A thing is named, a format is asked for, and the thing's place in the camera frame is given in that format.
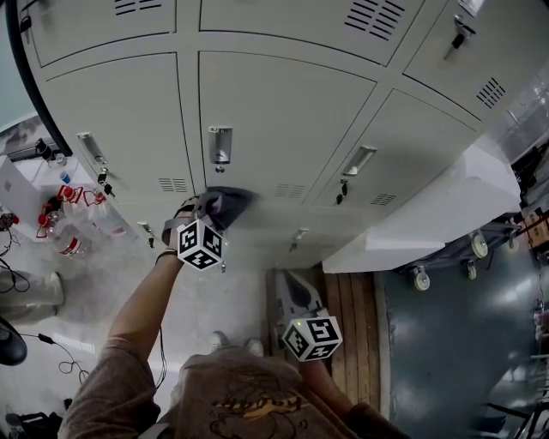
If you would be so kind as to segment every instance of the caster wheel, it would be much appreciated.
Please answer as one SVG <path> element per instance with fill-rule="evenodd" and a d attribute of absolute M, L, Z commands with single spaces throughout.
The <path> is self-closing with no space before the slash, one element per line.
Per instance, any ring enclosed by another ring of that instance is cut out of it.
<path fill-rule="evenodd" d="M 467 277 L 469 280 L 477 279 L 477 268 L 474 265 L 467 267 Z"/>
<path fill-rule="evenodd" d="M 420 292 L 426 292 L 429 289 L 429 286 L 431 286 L 431 280 L 429 279 L 429 276 L 427 276 L 427 273 L 417 273 L 413 277 L 413 286 Z"/>
<path fill-rule="evenodd" d="M 510 239 L 507 242 L 507 251 L 509 253 L 516 253 L 520 247 L 520 244 L 518 243 L 518 240 L 516 239 Z"/>
<path fill-rule="evenodd" d="M 488 245 L 482 235 L 473 236 L 471 239 L 471 249 L 473 249 L 474 255 L 479 259 L 482 259 L 488 255 Z"/>

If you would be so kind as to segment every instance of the floor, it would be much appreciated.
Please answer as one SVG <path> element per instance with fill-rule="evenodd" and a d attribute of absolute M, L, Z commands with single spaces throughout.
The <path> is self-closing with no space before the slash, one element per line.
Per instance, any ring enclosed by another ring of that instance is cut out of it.
<path fill-rule="evenodd" d="M 57 316 L 30 325 L 17 325 L 24 334 L 38 332 L 63 344 L 82 366 L 91 370 L 105 342 L 109 327 L 125 301 L 154 265 L 155 254 L 138 242 L 119 245 L 103 242 L 87 264 L 55 255 L 47 244 L 21 241 L 6 258 L 13 269 L 35 274 L 59 272 L 66 302 Z M 164 412 L 177 382 L 178 371 L 195 353 L 208 351 L 208 336 L 221 330 L 231 342 L 243 344 L 265 334 L 264 272 L 212 268 L 200 274 L 184 268 L 174 287 L 163 323 L 168 363 L 166 380 L 155 396 Z M 79 388 L 78 374 L 63 375 L 57 366 L 67 359 L 58 346 L 27 339 L 28 357 L 16 367 L 0 366 L 0 419 L 16 413 L 63 413 L 63 400 Z M 154 376 L 160 373 L 160 350 L 150 361 Z"/>
<path fill-rule="evenodd" d="M 477 264 L 475 281 L 458 268 L 429 272 L 431 287 L 384 276 L 391 345 L 391 420 L 412 438 L 470 437 L 487 402 L 528 410 L 526 381 L 534 341 L 536 298 L 549 292 L 524 241 L 511 254 Z M 511 428 L 511 420 L 506 428 Z"/>

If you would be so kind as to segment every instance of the wooden floor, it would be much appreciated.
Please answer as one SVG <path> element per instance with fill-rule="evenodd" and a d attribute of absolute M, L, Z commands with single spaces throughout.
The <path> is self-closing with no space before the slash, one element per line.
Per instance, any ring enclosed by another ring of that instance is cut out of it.
<path fill-rule="evenodd" d="M 323 274 L 318 268 L 299 270 L 314 285 L 335 316 L 343 335 L 343 343 L 329 359 L 332 377 L 337 386 L 347 394 L 352 403 L 367 402 L 379 411 L 379 339 L 377 308 L 373 279 L 368 273 Z M 279 319 L 274 289 L 274 272 L 267 273 L 267 316 L 269 328 Z M 295 357 L 269 331 L 270 355 L 285 358 L 298 366 Z"/>

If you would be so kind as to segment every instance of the brown t-shirt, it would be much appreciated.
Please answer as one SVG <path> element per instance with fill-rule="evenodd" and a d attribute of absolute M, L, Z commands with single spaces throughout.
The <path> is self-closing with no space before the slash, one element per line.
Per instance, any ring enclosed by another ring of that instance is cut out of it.
<path fill-rule="evenodd" d="M 368 405 L 355 406 L 343 423 L 303 389 L 292 366 L 237 347 L 191 357 L 172 392 L 171 409 L 158 421 L 154 392 L 151 370 L 135 347 L 109 339 L 59 437 L 406 438 Z"/>

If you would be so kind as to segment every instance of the bracelet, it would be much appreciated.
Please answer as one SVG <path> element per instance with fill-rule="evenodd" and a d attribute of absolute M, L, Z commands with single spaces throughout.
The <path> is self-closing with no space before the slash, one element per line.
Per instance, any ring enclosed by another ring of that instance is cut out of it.
<path fill-rule="evenodd" d="M 154 263 L 154 265 L 156 265 L 158 263 L 158 260 L 162 257 L 162 256 L 167 256 L 167 255 L 173 255 L 173 256 L 176 256 L 178 257 L 178 251 L 177 250 L 166 250 L 166 251 L 163 251 L 162 253 L 160 253 L 158 255 L 158 257 L 156 258 L 156 262 Z"/>

